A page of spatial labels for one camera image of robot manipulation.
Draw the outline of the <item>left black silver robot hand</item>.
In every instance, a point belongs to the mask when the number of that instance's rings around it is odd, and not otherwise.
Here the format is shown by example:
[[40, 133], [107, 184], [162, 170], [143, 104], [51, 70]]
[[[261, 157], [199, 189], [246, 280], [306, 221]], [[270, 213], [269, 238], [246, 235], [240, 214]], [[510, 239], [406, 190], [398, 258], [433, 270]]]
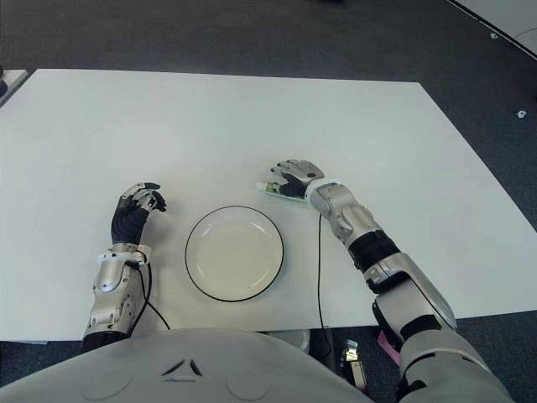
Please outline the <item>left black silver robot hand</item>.
[[113, 245], [139, 244], [149, 214], [154, 210], [166, 211], [166, 201], [159, 189], [158, 184], [138, 182], [119, 197], [111, 223]]

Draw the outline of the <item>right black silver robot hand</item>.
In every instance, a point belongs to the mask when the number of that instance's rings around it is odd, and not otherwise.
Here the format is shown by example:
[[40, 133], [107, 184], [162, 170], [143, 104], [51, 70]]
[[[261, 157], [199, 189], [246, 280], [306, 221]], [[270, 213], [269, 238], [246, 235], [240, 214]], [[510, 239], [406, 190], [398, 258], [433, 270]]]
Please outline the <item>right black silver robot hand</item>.
[[323, 171], [308, 160], [281, 161], [271, 172], [286, 180], [284, 184], [276, 186], [278, 194], [301, 199], [305, 197], [307, 187], [312, 181], [325, 177]]

